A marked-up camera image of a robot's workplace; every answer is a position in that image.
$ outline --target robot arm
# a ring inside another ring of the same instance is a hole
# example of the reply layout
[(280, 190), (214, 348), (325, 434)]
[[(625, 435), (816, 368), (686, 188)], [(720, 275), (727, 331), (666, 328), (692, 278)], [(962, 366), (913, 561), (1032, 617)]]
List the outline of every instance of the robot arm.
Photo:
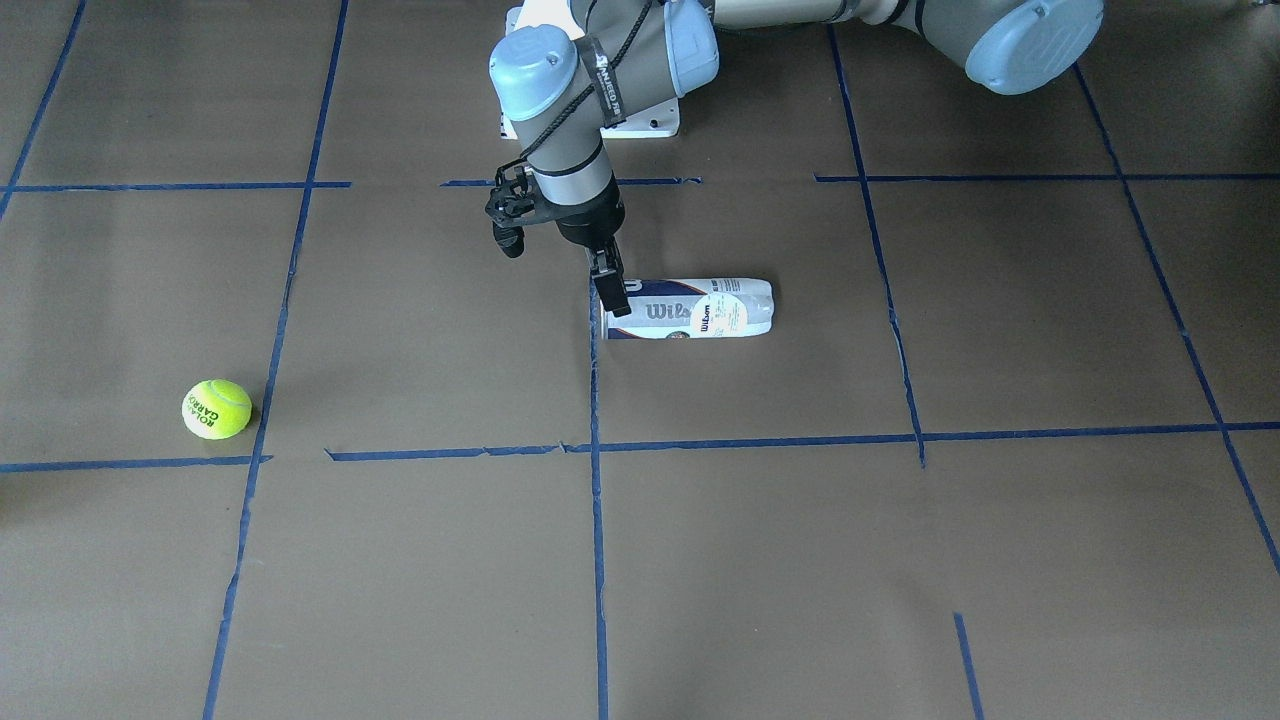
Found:
[(522, 151), (498, 169), (485, 211), (509, 258), (524, 252), (525, 225), (554, 222), (586, 249), (596, 292), (614, 315), (631, 309), (614, 240), (622, 199), (600, 128), (710, 82), (719, 69), (716, 27), (896, 24), (975, 82), (1015, 95), (1069, 68), (1102, 22), (1102, 0), (547, 1), (559, 17), (507, 35), (489, 59)]

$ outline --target light blue joint cap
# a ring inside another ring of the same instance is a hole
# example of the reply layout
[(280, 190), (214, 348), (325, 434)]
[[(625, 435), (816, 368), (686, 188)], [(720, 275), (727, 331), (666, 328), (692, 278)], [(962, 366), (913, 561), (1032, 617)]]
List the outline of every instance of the light blue joint cap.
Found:
[(667, 23), (667, 64), (676, 97), (699, 88), (719, 72), (716, 28), (698, 0), (671, 0), (663, 8)]
[(965, 61), (974, 82), (1029, 92), (1071, 67), (1102, 26), (1102, 0), (1029, 0), (978, 40)]
[(577, 47), (556, 26), (522, 27), (503, 37), (489, 55), (489, 79), (507, 118), (538, 117), (573, 82)]

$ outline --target round white sticker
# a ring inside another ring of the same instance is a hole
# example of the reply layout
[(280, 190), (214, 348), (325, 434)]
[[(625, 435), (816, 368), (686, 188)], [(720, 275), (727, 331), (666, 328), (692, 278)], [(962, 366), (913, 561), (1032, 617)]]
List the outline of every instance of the round white sticker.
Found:
[(746, 328), (746, 304), (728, 292), (712, 292), (694, 305), (689, 329), (694, 337), (733, 337)]

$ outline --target white mounting plate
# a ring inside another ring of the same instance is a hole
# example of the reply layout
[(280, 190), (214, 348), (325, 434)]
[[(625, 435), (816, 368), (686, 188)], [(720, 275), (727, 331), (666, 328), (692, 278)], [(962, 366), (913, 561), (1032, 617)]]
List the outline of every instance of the white mounting plate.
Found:
[[(568, 15), (566, 0), (527, 0), (521, 8), (507, 10), (507, 35), (518, 27), (552, 23), (564, 28), (570, 37), (581, 37), (582, 29)], [(516, 129), (503, 113), (499, 135), (507, 140), (516, 138)], [(600, 135), (608, 138), (672, 137), (680, 129), (680, 101), (672, 97), (640, 113), (631, 113), (625, 123), (616, 128), (604, 128)]]

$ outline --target yellow tennis ball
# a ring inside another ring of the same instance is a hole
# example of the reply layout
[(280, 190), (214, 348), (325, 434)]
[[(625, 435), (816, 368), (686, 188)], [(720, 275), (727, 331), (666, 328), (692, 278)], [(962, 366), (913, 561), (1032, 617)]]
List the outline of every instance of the yellow tennis ball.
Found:
[(253, 401), (230, 380), (205, 380), (182, 401), (182, 421), (205, 439), (224, 439), (244, 429)]

